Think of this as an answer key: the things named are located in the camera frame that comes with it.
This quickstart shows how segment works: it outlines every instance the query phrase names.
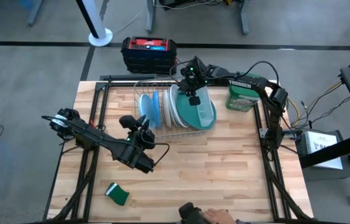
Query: table leg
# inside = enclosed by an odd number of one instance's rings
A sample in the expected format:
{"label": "table leg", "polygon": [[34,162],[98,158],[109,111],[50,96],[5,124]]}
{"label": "table leg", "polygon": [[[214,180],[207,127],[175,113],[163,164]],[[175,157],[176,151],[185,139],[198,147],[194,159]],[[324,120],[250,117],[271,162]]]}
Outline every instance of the table leg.
{"label": "table leg", "polygon": [[322,162],[326,162],[339,156],[350,153],[350,138],[328,146],[320,151],[314,152],[300,158],[300,165],[303,168],[310,167]]}
{"label": "table leg", "polygon": [[34,26],[35,20],[37,19],[38,12],[40,10],[40,7],[41,7],[43,1],[44,0],[36,0],[34,2],[34,6],[32,7],[30,14],[28,15],[28,19],[27,19],[27,25],[29,27]]}
{"label": "table leg", "polygon": [[240,15],[241,15],[241,29],[242,29],[242,34],[244,35],[248,35],[249,33],[247,12],[248,12],[248,7],[250,2],[251,0],[242,0],[239,3]]}
{"label": "table leg", "polygon": [[155,17],[155,0],[147,0],[147,22],[145,25],[145,30],[148,34],[152,33],[152,26],[154,24]]}

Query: plate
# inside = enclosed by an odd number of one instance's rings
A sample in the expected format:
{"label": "plate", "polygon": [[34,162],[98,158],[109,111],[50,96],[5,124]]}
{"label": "plate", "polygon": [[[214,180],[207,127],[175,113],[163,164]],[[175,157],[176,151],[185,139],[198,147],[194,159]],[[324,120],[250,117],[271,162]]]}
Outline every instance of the plate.
{"label": "plate", "polygon": [[152,94],[152,112],[154,116],[155,127],[161,128],[160,103],[158,98],[158,90]]}
{"label": "plate", "polygon": [[179,86],[177,86],[176,84],[173,84],[169,89],[170,108],[172,110],[172,114],[175,122],[184,128],[188,128],[188,124],[186,123],[186,121],[182,120],[182,118],[179,116],[179,113],[176,107],[178,89],[179,89]]}
{"label": "plate", "polygon": [[165,125],[167,126],[167,128],[172,128],[172,122],[170,121],[172,115],[170,114],[168,90],[164,90],[162,94],[162,110]]}
{"label": "plate", "polygon": [[186,94],[179,94],[177,96],[176,105],[179,112],[180,117],[186,121],[190,126],[199,129],[199,130],[209,130],[213,127],[215,121],[216,121],[216,110],[214,108],[214,104],[211,101],[212,104],[212,110],[213,110],[213,121],[210,123],[210,125],[206,127],[202,127],[200,123],[200,119],[198,118],[198,109],[197,106],[190,105],[190,102],[188,101],[189,97],[186,96]]}
{"label": "plate", "polygon": [[144,122],[150,120],[149,128],[155,128],[152,102],[148,95],[141,94],[139,98],[139,116],[145,115]]}

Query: gray floor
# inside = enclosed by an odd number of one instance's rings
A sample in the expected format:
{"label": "gray floor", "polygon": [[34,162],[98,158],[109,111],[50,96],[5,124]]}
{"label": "gray floor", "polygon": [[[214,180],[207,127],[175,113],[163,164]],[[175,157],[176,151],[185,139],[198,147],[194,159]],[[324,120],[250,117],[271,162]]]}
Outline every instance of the gray floor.
{"label": "gray floor", "polygon": [[[33,28],[25,23],[29,11],[25,2],[0,1],[0,40],[86,42],[88,28],[74,1],[45,0]],[[141,0],[111,0],[104,23],[115,30],[144,7]],[[151,35],[183,43],[350,45],[349,0],[254,0],[250,9],[251,33],[247,37],[240,34],[235,5],[167,12],[159,8]],[[114,41],[145,36],[144,26],[143,13],[116,33]],[[88,80],[129,74],[119,50],[96,49]],[[60,141],[40,115],[72,106],[87,52],[87,47],[0,47],[0,124],[5,126],[0,140],[0,223],[42,219]],[[350,51],[178,50],[180,60],[194,55],[232,71],[244,71],[258,60],[268,60],[277,67],[282,86],[297,103],[314,99],[337,79],[341,67],[350,64]],[[265,65],[254,73],[274,77]],[[342,87],[323,98],[312,117],[347,96]],[[296,118],[292,110],[290,117]],[[350,137],[350,102],[314,128],[339,129],[345,138]],[[350,179],[308,182],[307,186],[316,218],[350,223]]]}

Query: wooden table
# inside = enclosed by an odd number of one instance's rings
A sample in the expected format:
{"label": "wooden table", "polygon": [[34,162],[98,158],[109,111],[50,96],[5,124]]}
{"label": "wooden table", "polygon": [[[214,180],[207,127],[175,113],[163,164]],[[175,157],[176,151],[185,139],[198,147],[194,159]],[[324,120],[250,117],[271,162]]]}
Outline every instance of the wooden table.
{"label": "wooden table", "polygon": [[[81,82],[78,87],[73,108],[84,120],[89,119],[95,83]],[[153,173],[143,174],[112,161],[110,152],[101,148],[90,222],[178,222],[178,208],[186,202],[193,202],[203,210],[228,209],[234,218],[244,221],[272,221],[254,112],[226,109],[227,92],[225,87],[210,88],[217,111],[217,122],[212,130],[198,137],[160,140],[171,147]],[[100,105],[98,103],[96,123]],[[104,120],[106,132],[115,138],[125,138],[127,130],[121,127],[118,119],[133,112],[133,87],[111,87]],[[289,139],[282,144],[295,149]],[[74,142],[69,142],[64,150],[73,146]],[[156,160],[164,150],[165,147],[157,146],[146,152]],[[81,155],[82,149],[76,149],[61,157],[47,218],[54,217],[73,194]],[[288,192],[312,217],[298,156],[280,148],[279,158]],[[131,193],[125,206],[116,205],[104,195],[111,182],[117,182]],[[281,214],[280,196],[277,191],[275,193]],[[83,211],[84,199],[81,198],[79,213]]]}

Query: red battery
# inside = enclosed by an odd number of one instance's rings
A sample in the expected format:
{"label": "red battery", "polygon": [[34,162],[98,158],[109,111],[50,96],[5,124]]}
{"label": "red battery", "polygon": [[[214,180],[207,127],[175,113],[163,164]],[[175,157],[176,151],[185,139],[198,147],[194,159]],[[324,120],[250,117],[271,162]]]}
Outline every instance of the red battery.
{"label": "red battery", "polygon": [[122,56],[132,73],[169,75],[176,64],[176,43],[168,39],[128,37],[122,43]]}

